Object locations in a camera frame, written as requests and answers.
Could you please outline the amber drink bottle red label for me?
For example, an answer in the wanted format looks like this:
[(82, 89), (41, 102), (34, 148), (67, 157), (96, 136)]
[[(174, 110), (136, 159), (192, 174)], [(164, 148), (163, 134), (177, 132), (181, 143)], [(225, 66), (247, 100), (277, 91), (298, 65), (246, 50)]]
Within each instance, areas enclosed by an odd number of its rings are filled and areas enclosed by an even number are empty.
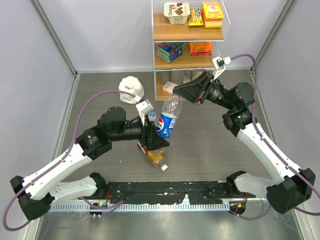
[(159, 166), (160, 169), (164, 172), (169, 167), (164, 163), (164, 149), (157, 150), (147, 150), (146, 147), (143, 147), (140, 142), (137, 143), (138, 148), (142, 151), (144, 156), (148, 159), (151, 165)]

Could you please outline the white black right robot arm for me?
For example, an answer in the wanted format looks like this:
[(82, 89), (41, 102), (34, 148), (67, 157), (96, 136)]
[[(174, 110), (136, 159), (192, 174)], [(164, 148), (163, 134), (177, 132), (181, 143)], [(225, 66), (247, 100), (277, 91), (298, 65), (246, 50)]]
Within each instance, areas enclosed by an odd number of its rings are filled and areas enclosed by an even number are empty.
[(311, 198), (315, 173), (290, 160), (264, 132), (249, 109), (255, 103), (252, 85), (240, 82), (226, 89), (218, 79), (203, 72), (195, 80), (174, 87), (173, 93), (193, 104), (210, 101), (227, 109), (222, 116), (225, 128), (242, 141), (269, 172), (270, 179), (255, 177), (242, 170), (231, 174), (225, 186), (230, 197), (248, 193), (265, 198), (280, 214)]

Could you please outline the orange cracker box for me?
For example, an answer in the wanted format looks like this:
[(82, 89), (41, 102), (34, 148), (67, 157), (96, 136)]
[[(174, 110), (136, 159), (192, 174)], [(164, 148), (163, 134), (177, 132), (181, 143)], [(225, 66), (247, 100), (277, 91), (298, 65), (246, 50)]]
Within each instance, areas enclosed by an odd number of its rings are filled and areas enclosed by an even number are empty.
[(189, 42), (189, 53), (191, 56), (207, 56), (212, 53), (210, 41)]

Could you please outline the blue green box pack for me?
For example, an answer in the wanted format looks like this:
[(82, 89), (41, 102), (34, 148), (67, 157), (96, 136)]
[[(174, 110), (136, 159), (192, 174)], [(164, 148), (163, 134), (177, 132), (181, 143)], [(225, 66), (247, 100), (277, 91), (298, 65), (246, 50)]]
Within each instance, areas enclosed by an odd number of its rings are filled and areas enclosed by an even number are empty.
[(157, 45), (157, 54), (170, 64), (186, 51), (186, 46), (186, 42), (162, 42)]

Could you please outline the white green bottle on shelf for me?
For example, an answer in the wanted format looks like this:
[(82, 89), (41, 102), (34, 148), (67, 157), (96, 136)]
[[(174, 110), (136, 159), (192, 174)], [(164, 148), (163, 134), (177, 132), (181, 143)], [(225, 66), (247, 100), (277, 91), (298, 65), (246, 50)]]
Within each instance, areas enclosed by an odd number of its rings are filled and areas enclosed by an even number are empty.
[(191, 81), (196, 80), (203, 72), (205, 72), (205, 69), (194, 69), (191, 71)]

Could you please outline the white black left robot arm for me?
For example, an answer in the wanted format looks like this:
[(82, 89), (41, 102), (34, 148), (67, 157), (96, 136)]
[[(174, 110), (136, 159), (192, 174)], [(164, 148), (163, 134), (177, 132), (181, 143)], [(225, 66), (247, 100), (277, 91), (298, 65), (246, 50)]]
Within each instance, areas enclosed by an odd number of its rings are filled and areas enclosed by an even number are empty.
[(106, 180), (97, 172), (73, 181), (62, 180), (80, 167), (109, 152), (112, 143), (138, 140), (148, 151), (166, 148), (170, 143), (158, 135), (154, 122), (139, 116), (126, 119), (121, 107), (111, 107), (85, 130), (71, 146), (55, 160), (32, 175), (15, 176), (10, 184), (17, 194), (18, 203), (27, 220), (46, 214), (54, 205), (80, 197), (102, 199), (108, 191)]

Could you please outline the white crumpled paper bag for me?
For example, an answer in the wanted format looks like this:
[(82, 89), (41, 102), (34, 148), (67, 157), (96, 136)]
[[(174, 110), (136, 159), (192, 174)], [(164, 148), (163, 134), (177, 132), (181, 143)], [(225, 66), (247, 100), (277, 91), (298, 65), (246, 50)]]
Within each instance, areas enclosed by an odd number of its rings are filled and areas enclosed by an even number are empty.
[(137, 77), (127, 76), (122, 78), (118, 86), (119, 91), (134, 94), (135, 97), (120, 93), (120, 101), (127, 104), (137, 104), (145, 95), (144, 87)]

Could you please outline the clear plastic cup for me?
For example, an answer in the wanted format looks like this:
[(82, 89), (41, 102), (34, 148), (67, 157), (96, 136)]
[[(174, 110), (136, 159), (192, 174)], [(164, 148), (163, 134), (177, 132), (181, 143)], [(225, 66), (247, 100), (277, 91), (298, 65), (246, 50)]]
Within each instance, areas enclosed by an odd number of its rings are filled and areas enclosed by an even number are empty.
[(173, 70), (171, 72), (171, 82), (180, 85), (183, 82), (183, 70)]

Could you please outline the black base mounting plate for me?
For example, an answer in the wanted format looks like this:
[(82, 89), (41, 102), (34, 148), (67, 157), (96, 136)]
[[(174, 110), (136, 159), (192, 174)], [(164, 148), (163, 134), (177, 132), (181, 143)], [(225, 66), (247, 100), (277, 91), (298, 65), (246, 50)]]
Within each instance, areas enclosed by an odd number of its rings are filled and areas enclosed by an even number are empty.
[(116, 181), (108, 183), (102, 196), (86, 196), (87, 200), (124, 201), (133, 205), (181, 204), (188, 197), (191, 205), (221, 203), (223, 199), (254, 198), (251, 193), (236, 193), (227, 182), (218, 181)]

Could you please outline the orange yellow sponge pack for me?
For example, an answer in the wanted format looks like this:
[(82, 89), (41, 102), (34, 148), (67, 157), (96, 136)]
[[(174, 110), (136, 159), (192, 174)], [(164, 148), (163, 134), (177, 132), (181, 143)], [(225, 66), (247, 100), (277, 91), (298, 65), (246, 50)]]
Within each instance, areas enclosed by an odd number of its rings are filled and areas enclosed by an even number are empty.
[(222, 28), (224, 14), (218, 2), (203, 2), (202, 13), (206, 29)]

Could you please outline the white red tissue box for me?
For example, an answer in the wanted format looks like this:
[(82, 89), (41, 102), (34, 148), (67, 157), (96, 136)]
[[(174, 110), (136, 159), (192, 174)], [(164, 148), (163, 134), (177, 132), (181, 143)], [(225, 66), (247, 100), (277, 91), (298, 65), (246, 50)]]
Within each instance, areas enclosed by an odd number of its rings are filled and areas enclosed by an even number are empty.
[(178, 84), (171, 82), (171, 81), (167, 81), (164, 86), (162, 87), (162, 91), (166, 94), (173, 94), (173, 90), (175, 87), (177, 87)]

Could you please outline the yellow candy bag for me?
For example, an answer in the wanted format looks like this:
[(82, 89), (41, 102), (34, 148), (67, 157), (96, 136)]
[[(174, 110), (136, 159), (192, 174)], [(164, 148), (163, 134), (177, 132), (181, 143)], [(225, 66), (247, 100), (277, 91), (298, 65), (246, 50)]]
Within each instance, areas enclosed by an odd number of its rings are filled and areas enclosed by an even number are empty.
[(203, 25), (204, 25), (204, 21), (202, 18), (201, 9), (200, 8), (192, 8), (190, 10), (190, 15), (188, 18), (188, 26), (189, 27), (199, 27), (199, 26), (203, 26)]

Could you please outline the small clear bottle blue cap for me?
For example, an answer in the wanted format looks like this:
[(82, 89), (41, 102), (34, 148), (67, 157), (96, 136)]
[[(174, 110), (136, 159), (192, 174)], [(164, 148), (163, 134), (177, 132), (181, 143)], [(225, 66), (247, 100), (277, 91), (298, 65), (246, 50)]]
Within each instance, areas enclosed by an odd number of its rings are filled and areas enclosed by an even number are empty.
[(147, 117), (150, 122), (153, 122), (155, 125), (157, 124), (157, 114), (155, 112), (150, 112)]

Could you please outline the white chocolate yogurt tub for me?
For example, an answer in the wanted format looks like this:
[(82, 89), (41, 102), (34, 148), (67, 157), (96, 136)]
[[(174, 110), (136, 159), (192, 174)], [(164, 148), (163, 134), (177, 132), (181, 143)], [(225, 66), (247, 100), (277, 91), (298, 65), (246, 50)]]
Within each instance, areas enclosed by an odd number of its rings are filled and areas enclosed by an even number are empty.
[(188, 2), (166, 2), (163, 14), (171, 25), (184, 25), (190, 15), (190, 5)]

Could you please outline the clear Pepsi bottle blue label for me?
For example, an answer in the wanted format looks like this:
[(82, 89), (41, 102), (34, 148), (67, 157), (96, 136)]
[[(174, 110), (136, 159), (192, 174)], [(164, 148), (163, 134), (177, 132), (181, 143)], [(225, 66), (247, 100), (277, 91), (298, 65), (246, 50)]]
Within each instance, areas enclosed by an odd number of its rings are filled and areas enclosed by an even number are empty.
[(161, 114), (155, 127), (157, 134), (164, 139), (169, 139), (181, 111), (182, 100), (178, 95), (173, 94), (167, 98), (162, 105)]

